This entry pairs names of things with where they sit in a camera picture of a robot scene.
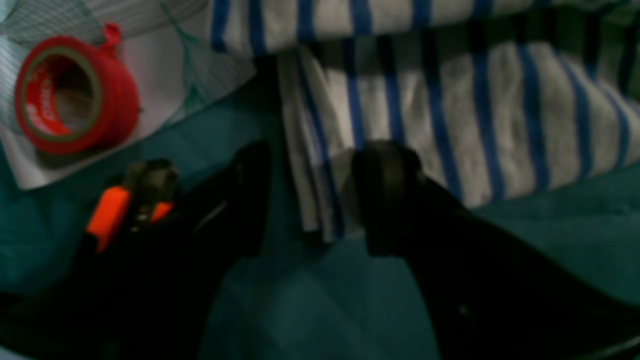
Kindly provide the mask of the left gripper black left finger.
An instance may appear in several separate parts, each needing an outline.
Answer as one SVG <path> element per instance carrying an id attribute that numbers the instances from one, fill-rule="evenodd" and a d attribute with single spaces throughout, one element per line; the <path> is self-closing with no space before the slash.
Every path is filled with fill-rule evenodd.
<path id="1" fill-rule="evenodd" d="M 259 255 L 272 154 L 266 142 L 187 193 L 124 246 L 27 297 L 1 296 L 1 358 L 195 360 L 222 282 Z"/>

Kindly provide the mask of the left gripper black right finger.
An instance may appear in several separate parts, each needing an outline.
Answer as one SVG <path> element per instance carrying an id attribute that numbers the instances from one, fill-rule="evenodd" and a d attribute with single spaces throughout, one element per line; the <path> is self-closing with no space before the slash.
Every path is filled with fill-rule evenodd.
<path id="1" fill-rule="evenodd" d="M 639 308 L 608 296 L 429 178 L 408 148 L 351 162 L 368 253 L 404 260 L 443 360 L 635 360 Z"/>

